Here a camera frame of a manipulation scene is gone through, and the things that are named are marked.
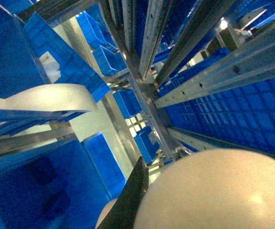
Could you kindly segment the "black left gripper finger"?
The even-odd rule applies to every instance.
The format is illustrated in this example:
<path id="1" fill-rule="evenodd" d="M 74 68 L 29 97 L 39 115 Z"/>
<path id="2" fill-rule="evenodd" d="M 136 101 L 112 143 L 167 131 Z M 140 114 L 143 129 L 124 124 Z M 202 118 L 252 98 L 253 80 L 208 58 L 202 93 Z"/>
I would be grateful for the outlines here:
<path id="1" fill-rule="evenodd" d="M 99 228 L 132 229 L 139 206 L 148 187 L 149 171 L 144 158 L 141 156 L 112 209 L 99 224 Z"/>

